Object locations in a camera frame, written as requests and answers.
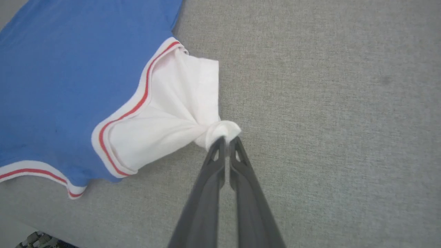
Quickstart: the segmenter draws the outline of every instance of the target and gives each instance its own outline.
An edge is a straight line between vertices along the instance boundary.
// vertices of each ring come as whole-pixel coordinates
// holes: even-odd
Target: white floor
[[[15,15],[26,0],[0,0],[0,29]],[[15,248],[24,241],[29,234],[37,231],[8,216],[0,215],[0,247]]]
[[[20,242],[26,240],[29,234],[37,231],[7,216],[1,215],[0,219],[0,247],[2,248],[15,248]]]

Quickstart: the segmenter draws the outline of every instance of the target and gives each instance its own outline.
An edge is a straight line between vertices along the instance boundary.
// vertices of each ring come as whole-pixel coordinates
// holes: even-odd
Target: t-shirt
[[[0,33],[0,182],[36,175],[78,198],[191,141],[238,135],[220,121],[216,61],[171,30],[181,0],[30,0]]]

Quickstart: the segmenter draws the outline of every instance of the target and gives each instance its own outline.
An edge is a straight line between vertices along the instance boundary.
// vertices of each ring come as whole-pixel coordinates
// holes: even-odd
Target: garment
[[[140,150],[159,149],[162,153],[156,154],[164,156],[194,139],[206,147],[216,137],[208,135],[210,130],[237,135],[237,125],[218,122],[214,101],[210,101],[213,116],[206,118],[199,118],[200,112],[179,116],[162,109],[162,115],[175,115],[180,123],[182,118],[194,121],[191,140],[180,131],[159,130],[149,122],[127,129],[132,119],[161,117],[146,107],[150,103],[156,107],[151,110],[164,106],[152,101],[154,92],[167,96],[167,91],[155,90],[156,81],[167,81],[155,76],[155,71],[171,75],[161,73],[161,65],[169,68],[174,63],[162,60],[190,58],[171,33],[180,4],[180,0],[30,0],[25,4],[0,33],[0,182],[21,175],[42,176],[66,185],[69,197],[75,199],[91,179],[118,182],[160,158],[134,158]],[[189,71],[200,74],[185,65],[176,74]],[[175,77],[174,86],[184,78]],[[212,81],[210,89],[217,90],[217,84]],[[217,103],[217,91],[211,92],[214,95]],[[175,99],[165,96],[153,99]],[[179,124],[175,127],[182,130]],[[219,131],[225,127],[226,132]],[[163,144],[174,134],[173,143],[179,145],[161,149],[158,143],[140,146],[136,139],[127,138],[151,137],[149,132],[167,132],[157,140]]]

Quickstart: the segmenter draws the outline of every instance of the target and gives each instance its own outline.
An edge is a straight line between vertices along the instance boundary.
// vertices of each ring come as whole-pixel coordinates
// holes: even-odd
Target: twisted white fabric
[[[240,132],[218,111],[219,66],[177,48],[154,66],[149,99],[140,113],[119,122],[110,132],[120,163],[136,171],[195,141],[209,149],[224,136],[229,142]]]

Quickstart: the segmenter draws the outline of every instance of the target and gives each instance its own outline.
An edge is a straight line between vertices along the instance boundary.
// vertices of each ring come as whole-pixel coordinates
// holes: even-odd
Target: gray textured cloth
[[[221,117],[244,130],[288,247],[441,247],[440,13],[439,0],[184,2],[176,37],[220,61]],[[75,201],[16,178],[0,212],[82,248],[164,247],[204,156],[189,145]],[[219,246],[235,247],[234,192],[220,201]]]

